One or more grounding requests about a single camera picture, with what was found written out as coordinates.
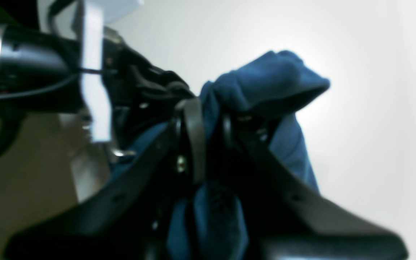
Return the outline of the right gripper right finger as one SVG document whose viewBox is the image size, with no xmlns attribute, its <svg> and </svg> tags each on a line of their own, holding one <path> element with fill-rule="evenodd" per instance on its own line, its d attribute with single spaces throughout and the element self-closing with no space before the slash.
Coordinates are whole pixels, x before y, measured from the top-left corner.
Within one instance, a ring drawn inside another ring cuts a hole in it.
<svg viewBox="0 0 416 260">
<path fill-rule="evenodd" d="M 295 177 L 246 121 L 223 113 L 213 150 L 241 202 L 245 260 L 406 260 L 399 235 L 342 209 Z"/>
</svg>

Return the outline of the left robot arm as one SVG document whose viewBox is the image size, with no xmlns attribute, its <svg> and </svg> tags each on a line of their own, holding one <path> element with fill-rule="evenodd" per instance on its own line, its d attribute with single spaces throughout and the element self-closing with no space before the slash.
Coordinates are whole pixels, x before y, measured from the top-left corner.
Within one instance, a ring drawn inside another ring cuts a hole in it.
<svg viewBox="0 0 416 260">
<path fill-rule="evenodd" d="M 77 38 L 68 39 L 56 18 L 72 3 L 56 0 L 48 7 L 49 33 L 0 23 L 0 156 L 16 140 L 26 112 L 84 112 L 91 142 L 105 146 L 111 183 L 140 152 L 128 145 L 163 127 L 171 109 L 195 95 L 176 73 L 154 66 L 106 26 L 142 1 L 78 0 Z"/>
</svg>

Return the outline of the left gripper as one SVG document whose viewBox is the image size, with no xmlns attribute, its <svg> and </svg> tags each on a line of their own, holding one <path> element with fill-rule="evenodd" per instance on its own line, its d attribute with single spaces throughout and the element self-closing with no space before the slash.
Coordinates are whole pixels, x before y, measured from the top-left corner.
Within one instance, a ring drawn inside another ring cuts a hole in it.
<svg viewBox="0 0 416 260">
<path fill-rule="evenodd" d="M 77 148 L 71 169 L 80 203 L 94 196 L 106 183 L 127 171 L 166 125 L 174 107 L 195 95 L 174 72 L 153 66 L 127 46 L 117 31 L 105 26 L 109 19 L 130 13 L 140 0 L 81 0 L 72 28 L 80 41 L 77 54 L 60 39 L 55 18 L 70 0 L 56 0 L 49 7 L 49 30 L 63 59 L 79 73 L 80 93 L 91 115 L 92 144 Z"/>
</svg>

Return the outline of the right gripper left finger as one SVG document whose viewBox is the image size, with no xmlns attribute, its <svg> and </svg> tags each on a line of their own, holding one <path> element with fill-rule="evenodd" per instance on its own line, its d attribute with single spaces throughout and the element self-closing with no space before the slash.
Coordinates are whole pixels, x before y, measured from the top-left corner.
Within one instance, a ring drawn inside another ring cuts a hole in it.
<svg viewBox="0 0 416 260">
<path fill-rule="evenodd" d="M 198 98 L 179 102 L 167 127 L 126 173 L 80 205 L 14 235 L 6 260 L 163 260 L 172 207 L 206 176 Z"/>
</svg>

